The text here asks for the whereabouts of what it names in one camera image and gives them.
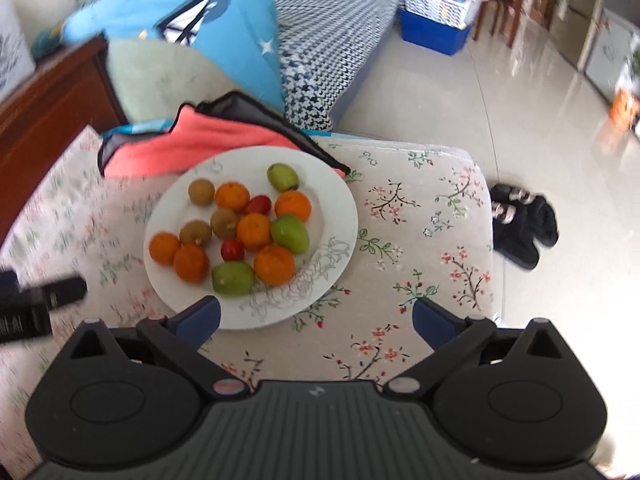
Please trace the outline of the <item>white ceramic plate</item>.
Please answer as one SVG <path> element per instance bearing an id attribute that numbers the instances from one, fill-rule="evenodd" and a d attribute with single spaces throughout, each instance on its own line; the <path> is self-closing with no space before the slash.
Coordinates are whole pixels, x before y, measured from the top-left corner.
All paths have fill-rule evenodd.
<path id="1" fill-rule="evenodd" d="M 212 295 L 224 330 L 292 318 L 335 285 L 357 207 L 340 170 L 289 148 L 240 148 L 188 170 L 144 237 L 154 292 L 174 312 Z"/>

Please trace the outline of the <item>blue plastic storage box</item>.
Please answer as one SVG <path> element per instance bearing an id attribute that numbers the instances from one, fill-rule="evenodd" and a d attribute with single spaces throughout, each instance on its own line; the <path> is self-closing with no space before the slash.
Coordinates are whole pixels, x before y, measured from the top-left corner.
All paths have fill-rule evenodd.
<path id="1" fill-rule="evenodd" d="M 457 29 L 440 24 L 405 9 L 398 11 L 398 18 L 403 40 L 448 56 L 453 56 L 463 49 L 472 30 L 471 26 Z"/>

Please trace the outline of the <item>brown wooden cabinet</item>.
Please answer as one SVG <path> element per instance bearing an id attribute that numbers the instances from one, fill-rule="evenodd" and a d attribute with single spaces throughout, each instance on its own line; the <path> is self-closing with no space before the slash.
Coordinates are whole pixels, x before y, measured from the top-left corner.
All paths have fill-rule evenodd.
<path id="1" fill-rule="evenodd" d="M 126 122 L 107 51 L 103 36 L 59 50 L 1 104 L 2 237 L 85 126 L 104 131 Z"/>

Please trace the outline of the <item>small brown kiwi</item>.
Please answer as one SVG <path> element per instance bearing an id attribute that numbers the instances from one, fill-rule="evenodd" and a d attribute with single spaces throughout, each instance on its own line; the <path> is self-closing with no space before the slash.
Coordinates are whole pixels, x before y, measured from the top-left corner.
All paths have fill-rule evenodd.
<path id="1" fill-rule="evenodd" d="M 217 208 L 210 217 L 209 225 L 220 240 L 232 240 L 236 237 L 238 221 L 239 215 L 233 210 Z"/>

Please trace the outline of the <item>blue cartoon pillow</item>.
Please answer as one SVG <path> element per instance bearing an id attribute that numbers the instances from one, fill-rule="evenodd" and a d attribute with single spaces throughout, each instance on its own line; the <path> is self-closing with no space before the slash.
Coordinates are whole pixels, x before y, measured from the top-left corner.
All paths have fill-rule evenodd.
<path id="1" fill-rule="evenodd" d="M 284 110 L 273 0 L 96 0 L 66 18 L 61 40 L 96 35 L 191 48 L 254 98 Z"/>

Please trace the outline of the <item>pale green cushion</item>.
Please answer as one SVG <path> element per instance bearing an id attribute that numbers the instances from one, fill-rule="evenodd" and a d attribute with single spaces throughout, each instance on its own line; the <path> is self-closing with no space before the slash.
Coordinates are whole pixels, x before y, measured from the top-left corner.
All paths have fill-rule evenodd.
<path id="1" fill-rule="evenodd" d="M 105 66 L 130 124 L 171 119 L 184 102 L 209 102 L 241 88 L 200 51 L 160 40 L 113 39 Z"/>

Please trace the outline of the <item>pink grey towel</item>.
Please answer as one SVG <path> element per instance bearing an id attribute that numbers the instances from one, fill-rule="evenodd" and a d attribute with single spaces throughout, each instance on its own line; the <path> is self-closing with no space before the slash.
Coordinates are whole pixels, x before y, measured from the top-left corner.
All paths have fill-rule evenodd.
<path id="1" fill-rule="evenodd" d="M 261 102 L 230 91 L 212 102 L 182 103 L 175 118 L 123 125 L 102 134 L 98 169 L 106 178 L 181 174 L 239 148 L 292 148 L 318 158 L 341 176 L 339 162 L 308 134 Z"/>

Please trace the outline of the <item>silver refrigerator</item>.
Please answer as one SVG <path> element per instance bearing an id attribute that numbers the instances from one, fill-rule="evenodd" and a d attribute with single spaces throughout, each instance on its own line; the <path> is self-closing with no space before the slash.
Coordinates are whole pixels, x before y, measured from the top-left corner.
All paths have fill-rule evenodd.
<path id="1" fill-rule="evenodd" d="M 628 64 L 639 47 L 639 0 L 554 0 L 550 35 L 608 102 L 634 84 Z"/>

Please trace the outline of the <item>orange tangerine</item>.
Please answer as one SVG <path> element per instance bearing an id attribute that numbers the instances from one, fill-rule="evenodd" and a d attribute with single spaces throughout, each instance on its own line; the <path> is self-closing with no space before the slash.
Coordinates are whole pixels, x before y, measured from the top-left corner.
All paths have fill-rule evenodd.
<path id="1" fill-rule="evenodd" d="M 255 255 L 254 271 L 265 285 L 276 287 L 285 284 L 294 276 L 296 264 L 292 252 L 288 249 L 269 245 Z"/>
<path id="2" fill-rule="evenodd" d="M 250 202 L 250 192 L 238 181 L 224 182 L 215 193 L 215 203 L 219 208 L 243 212 Z"/>
<path id="3" fill-rule="evenodd" d="M 271 243 L 271 221 L 263 214 L 246 214 L 236 226 L 236 235 L 249 252 L 258 252 Z"/>
<path id="4" fill-rule="evenodd" d="M 299 218 L 301 222 L 306 222 L 311 215 L 312 206 L 305 194 L 291 190 L 278 196 L 273 210 L 278 218 L 284 214 L 292 214 L 292 216 Z"/>
<path id="5" fill-rule="evenodd" d="M 208 275 L 210 262 L 203 248 L 186 244 L 176 251 L 172 267 L 180 280 L 198 284 Z"/>

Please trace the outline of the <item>black slippers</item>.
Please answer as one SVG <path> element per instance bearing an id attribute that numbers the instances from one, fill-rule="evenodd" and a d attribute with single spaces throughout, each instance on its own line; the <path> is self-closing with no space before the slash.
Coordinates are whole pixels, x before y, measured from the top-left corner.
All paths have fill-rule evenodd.
<path id="1" fill-rule="evenodd" d="M 534 270 L 536 243 L 551 248 L 559 240 L 554 209 L 542 194 L 506 183 L 496 183 L 489 195 L 495 251 L 523 270 Z"/>

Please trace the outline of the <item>green apple fruit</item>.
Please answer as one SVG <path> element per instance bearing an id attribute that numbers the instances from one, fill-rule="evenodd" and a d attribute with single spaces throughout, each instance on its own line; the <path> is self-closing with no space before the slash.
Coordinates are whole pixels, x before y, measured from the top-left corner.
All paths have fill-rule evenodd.
<path id="1" fill-rule="evenodd" d="M 271 222 L 272 240 L 294 255 L 301 255 L 309 248 L 310 238 L 305 223 L 295 214 L 282 214 Z"/>

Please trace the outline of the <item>small red tomato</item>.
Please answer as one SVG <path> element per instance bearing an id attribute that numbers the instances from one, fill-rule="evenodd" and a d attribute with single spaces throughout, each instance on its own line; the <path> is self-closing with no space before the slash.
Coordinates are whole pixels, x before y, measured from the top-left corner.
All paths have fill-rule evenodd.
<path id="1" fill-rule="evenodd" d="M 222 242 L 220 256 L 224 262 L 243 261 L 245 258 L 245 247 L 237 238 L 229 238 Z"/>

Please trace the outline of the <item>white plastic basket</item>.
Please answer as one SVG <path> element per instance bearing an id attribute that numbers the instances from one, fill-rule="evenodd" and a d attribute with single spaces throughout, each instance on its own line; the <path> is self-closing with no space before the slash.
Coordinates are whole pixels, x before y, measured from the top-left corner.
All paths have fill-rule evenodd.
<path id="1" fill-rule="evenodd" d="M 456 29 L 471 26 L 486 0 L 404 0 L 405 9 L 433 22 Z"/>

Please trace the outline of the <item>green fruit front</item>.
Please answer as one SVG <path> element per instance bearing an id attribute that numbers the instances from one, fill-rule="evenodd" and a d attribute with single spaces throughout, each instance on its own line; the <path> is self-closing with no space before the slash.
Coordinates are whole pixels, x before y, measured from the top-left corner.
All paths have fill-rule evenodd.
<path id="1" fill-rule="evenodd" d="M 212 271 L 213 289 L 224 296 L 243 296 L 255 284 L 253 268 L 244 261 L 228 261 L 215 266 Z"/>

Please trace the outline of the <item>white milk carton box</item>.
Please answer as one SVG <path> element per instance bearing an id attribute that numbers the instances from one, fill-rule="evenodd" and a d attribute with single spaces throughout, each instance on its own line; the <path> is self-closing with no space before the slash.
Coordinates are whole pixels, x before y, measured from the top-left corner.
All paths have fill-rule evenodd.
<path id="1" fill-rule="evenodd" d="M 0 100 L 4 102 L 36 69 L 11 0 L 0 0 Z"/>

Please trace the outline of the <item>houndstooth sofa cover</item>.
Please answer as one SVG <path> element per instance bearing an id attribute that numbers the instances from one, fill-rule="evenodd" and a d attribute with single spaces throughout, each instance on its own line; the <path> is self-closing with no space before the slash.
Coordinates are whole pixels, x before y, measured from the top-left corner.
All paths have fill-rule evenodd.
<path id="1" fill-rule="evenodd" d="M 274 0 L 285 115 L 329 131 L 393 27 L 399 0 Z"/>

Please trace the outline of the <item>green fruit large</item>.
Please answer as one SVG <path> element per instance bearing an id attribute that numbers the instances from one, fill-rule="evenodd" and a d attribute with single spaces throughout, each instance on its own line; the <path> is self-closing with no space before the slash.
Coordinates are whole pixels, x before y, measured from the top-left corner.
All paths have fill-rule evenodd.
<path id="1" fill-rule="evenodd" d="M 279 193 L 298 190 L 299 176 L 297 172 L 282 162 L 276 162 L 268 168 L 267 178 Z"/>

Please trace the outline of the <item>floral tablecloth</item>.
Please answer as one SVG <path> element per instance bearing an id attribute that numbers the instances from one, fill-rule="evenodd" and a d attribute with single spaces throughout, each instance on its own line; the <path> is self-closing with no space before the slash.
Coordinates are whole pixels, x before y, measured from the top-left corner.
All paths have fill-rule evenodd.
<path id="1" fill-rule="evenodd" d="M 36 385 L 87 318 L 129 327 L 205 295 L 220 325 L 202 355 L 251 387 L 263 380 L 384 384 L 427 355 L 411 311 L 495 314 L 489 194 L 455 148 L 324 136 L 337 177 L 302 152 L 247 148 L 185 174 L 111 179 L 83 131 L 40 183 L 1 247 L 23 285 L 77 273 L 85 299 L 52 332 L 1 349 L 1 463 L 40 457 L 25 426 Z"/>

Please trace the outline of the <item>brown kiwi fruit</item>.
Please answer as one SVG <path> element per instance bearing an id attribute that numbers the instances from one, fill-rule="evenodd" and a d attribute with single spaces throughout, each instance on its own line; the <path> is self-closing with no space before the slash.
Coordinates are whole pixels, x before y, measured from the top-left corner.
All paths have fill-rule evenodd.
<path id="1" fill-rule="evenodd" d="M 215 193 L 215 185 L 208 179 L 196 179 L 188 187 L 191 203 L 199 207 L 205 207 L 213 203 Z"/>

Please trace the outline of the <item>orange smiley pot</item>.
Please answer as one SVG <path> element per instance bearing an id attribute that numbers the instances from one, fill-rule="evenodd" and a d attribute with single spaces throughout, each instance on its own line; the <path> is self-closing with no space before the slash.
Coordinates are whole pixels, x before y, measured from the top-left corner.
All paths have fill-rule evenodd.
<path id="1" fill-rule="evenodd" d="M 639 113 L 639 100 L 629 90 L 620 88 L 614 96 L 608 117 L 617 128 L 629 130 Z"/>

